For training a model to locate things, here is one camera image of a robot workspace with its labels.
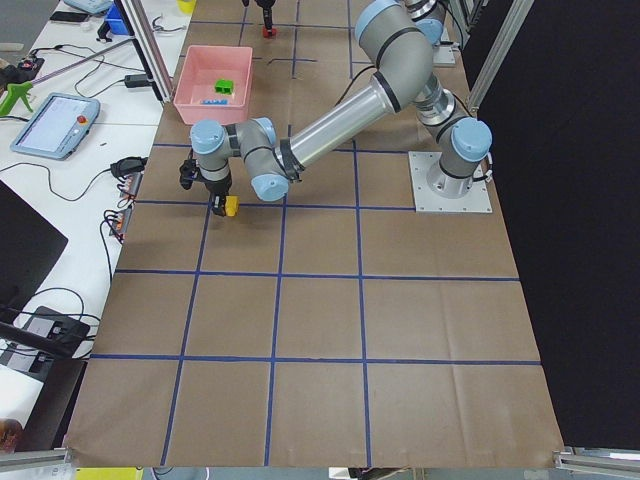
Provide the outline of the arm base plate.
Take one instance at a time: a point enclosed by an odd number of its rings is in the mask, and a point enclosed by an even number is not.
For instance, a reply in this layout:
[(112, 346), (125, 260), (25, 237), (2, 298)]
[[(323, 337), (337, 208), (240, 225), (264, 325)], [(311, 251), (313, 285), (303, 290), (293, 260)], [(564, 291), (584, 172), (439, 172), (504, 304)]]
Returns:
[(457, 51), (457, 43), (435, 45), (433, 47), (433, 65), (439, 68), (453, 68), (456, 65), (455, 53)]
[(456, 179), (441, 169), (440, 152), (410, 151), (409, 172), (417, 213), (491, 214), (493, 208), (484, 180), (475, 182), (482, 172), (478, 166), (471, 177)]

